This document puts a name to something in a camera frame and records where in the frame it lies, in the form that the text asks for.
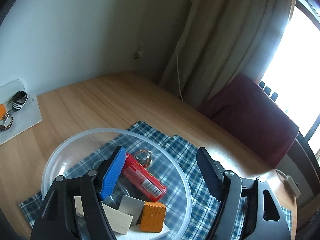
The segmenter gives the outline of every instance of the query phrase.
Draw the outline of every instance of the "clear plastic container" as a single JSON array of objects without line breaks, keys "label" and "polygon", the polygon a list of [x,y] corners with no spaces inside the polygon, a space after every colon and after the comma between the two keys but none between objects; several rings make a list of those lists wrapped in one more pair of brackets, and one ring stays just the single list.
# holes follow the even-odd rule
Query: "clear plastic container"
[{"label": "clear plastic container", "polygon": [[[163,148],[134,132],[97,128],[78,133],[64,141],[52,153],[44,168],[42,198],[44,199],[58,175],[64,175],[67,179],[80,177],[88,170],[96,169],[102,160],[108,159],[117,146],[123,146],[131,154],[141,149],[152,152],[153,162],[148,170],[168,187],[160,202],[167,206],[164,223],[170,233],[161,239],[180,239],[191,217],[191,190],[187,178],[178,163]],[[117,209],[123,194],[144,198],[142,193],[121,175],[112,195],[104,203]]]}]

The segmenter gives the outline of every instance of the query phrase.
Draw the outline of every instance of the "maroon chair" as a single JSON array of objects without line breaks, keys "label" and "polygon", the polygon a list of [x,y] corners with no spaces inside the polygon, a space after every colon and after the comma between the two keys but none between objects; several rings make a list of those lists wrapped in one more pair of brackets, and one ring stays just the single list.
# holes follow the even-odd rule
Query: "maroon chair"
[{"label": "maroon chair", "polygon": [[250,78],[238,75],[198,111],[229,132],[271,167],[290,149],[298,126]]}]

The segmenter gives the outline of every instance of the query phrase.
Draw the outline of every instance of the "plaid cloth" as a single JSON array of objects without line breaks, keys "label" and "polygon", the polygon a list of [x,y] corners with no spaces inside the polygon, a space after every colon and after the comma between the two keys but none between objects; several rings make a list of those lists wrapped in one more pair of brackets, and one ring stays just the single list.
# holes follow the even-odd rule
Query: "plaid cloth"
[{"label": "plaid cloth", "polygon": [[[159,146],[164,148],[180,165],[187,177],[192,194],[191,218],[187,230],[181,239],[205,239],[218,212],[220,202],[218,202],[209,194],[198,165],[196,164],[197,148],[184,138],[178,135],[169,137],[149,126],[145,122],[137,122],[128,130],[143,135],[157,143]],[[130,138],[132,137],[129,137],[128,139],[128,136],[119,135],[69,169],[65,175],[66,178],[79,177],[85,174],[89,169],[96,168],[102,160],[109,158],[113,150],[118,145],[123,146],[129,153],[133,153],[137,150],[145,148],[145,142],[143,140],[138,138]],[[168,163],[157,162],[158,157],[159,155],[153,155],[154,161],[152,166],[149,168],[149,171],[168,187],[168,192],[161,199],[161,202],[167,206],[165,223],[171,230],[166,239],[171,239],[179,230],[175,224],[177,221],[181,221],[181,219],[184,218],[185,214],[181,214],[181,210],[185,209],[185,207],[181,206],[181,208],[179,208],[178,205],[184,205],[184,202],[181,200],[185,199],[186,196],[185,192],[183,192],[183,187],[179,188],[177,183],[172,181],[172,176],[170,176],[172,165]],[[107,204],[110,206],[118,205],[121,195],[123,194],[121,192],[122,189],[116,187],[111,197],[107,200]],[[33,226],[35,219],[38,216],[41,204],[41,192],[19,204],[22,212],[25,214],[31,226]],[[232,239],[234,240],[240,238],[241,229],[244,222],[244,212],[246,208],[246,197],[242,197],[235,228],[232,234]],[[288,223],[288,228],[291,230],[292,211],[284,207],[282,207],[282,210]]]}]

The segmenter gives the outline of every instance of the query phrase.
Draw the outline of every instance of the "wooden tabletop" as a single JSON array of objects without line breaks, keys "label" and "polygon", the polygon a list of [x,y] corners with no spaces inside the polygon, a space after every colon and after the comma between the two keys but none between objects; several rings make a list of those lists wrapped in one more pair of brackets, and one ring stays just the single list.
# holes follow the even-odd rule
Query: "wooden tabletop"
[{"label": "wooden tabletop", "polygon": [[31,228],[18,203],[41,188],[44,166],[70,136],[98,127],[127,129],[137,121],[169,136],[178,134],[204,146],[225,169],[255,179],[264,174],[281,205],[292,210],[295,238],[297,205],[276,172],[215,123],[152,82],[117,73],[69,85],[38,98],[43,121],[0,146],[0,207],[18,234]]}]

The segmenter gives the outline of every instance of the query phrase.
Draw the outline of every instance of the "white wall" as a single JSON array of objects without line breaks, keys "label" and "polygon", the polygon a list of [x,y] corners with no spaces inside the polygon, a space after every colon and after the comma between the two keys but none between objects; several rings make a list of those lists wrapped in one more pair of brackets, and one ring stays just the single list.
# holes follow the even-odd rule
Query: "white wall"
[{"label": "white wall", "polygon": [[[124,70],[157,79],[190,1],[17,0],[0,27],[0,85],[21,79],[41,94]],[[145,54],[134,60],[143,35]]]},{"label": "white wall", "polygon": [[284,158],[278,164],[277,169],[283,171],[286,175],[290,175],[294,182],[299,184],[298,189],[300,190],[301,195],[297,199],[298,208],[302,207],[314,198],[314,194],[307,180],[304,178],[297,165],[294,164],[288,155],[284,156]]}]

